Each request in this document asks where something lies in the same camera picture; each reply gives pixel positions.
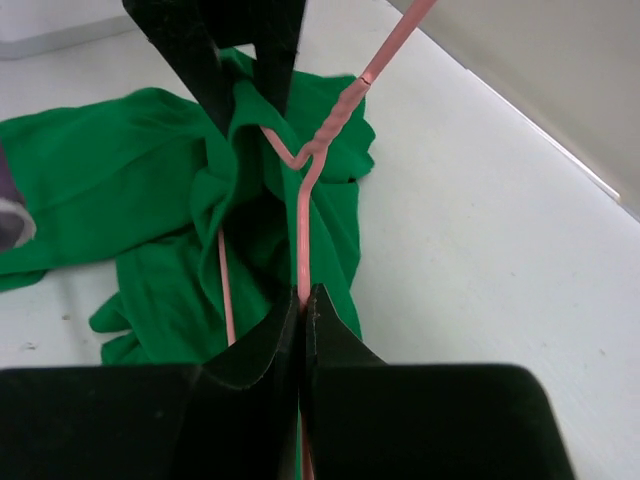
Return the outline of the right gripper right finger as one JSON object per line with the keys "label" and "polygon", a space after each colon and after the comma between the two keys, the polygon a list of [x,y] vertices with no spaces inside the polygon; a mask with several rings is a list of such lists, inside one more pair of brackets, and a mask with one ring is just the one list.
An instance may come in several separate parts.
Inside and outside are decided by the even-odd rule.
{"label": "right gripper right finger", "polygon": [[316,285],[305,417],[318,479],[570,479],[542,385],[506,364],[388,364]]}

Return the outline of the pink wire hanger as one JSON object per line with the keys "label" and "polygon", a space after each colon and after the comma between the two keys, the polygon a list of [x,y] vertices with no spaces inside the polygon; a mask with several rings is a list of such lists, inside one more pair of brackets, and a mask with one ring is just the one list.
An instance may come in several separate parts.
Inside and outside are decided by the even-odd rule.
{"label": "pink wire hanger", "polygon": [[229,346],[206,366],[223,389],[230,409],[230,426],[220,442],[223,479],[291,478],[295,475],[291,457],[296,452],[303,454],[303,477],[313,476],[306,427],[298,414],[296,358],[299,320],[311,296],[311,193],[324,169],[329,146],[432,6],[430,1],[411,4],[364,72],[341,92],[328,117],[297,155],[289,152],[274,130],[263,130],[284,163],[293,170],[308,169],[297,198],[297,288],[243,338],[237,338],[226,245],[223,239],[218,241]]}

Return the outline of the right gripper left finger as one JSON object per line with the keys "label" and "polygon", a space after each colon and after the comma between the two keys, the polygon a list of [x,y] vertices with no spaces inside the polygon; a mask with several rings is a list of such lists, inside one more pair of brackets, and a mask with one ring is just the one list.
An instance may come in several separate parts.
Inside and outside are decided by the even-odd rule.
{"label": "right gripper left finger", "polygon": [[291,479],[299,301],[203,364],[5,369],[5,479]]}

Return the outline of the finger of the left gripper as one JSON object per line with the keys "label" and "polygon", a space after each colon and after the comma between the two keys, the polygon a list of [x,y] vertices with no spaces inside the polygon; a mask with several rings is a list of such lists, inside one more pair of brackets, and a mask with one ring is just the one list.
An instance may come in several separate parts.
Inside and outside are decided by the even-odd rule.
{"label": "finger of the left gripper", "polygon": [[234,112],[224,71],[194,0],[124,0],[126,13],[177,74],[218,130],[227,135]]}
{"label": "finger of the left gripper", "polygon": [[306,0],[252,2],[254,83],[282,116],[287,110],[306,3]]}

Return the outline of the green t shirt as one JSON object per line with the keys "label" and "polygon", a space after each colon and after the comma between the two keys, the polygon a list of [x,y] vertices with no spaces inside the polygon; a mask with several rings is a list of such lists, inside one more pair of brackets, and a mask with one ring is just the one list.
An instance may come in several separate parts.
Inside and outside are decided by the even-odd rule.
{"label": "green t shirt", "polygon": [[253,60],[223,59],[236,109],[221,133],[196,103],[160,88],[6,120],[1,141],[37,225],[1,257],[1,287],[61,267],[113,260],[118,291],[90,318],[106,365],[203,363],[257,325],[296,280],[303,178],[263,135],[297,151],[351,76],[296,72],[278,113],[253,85]]}

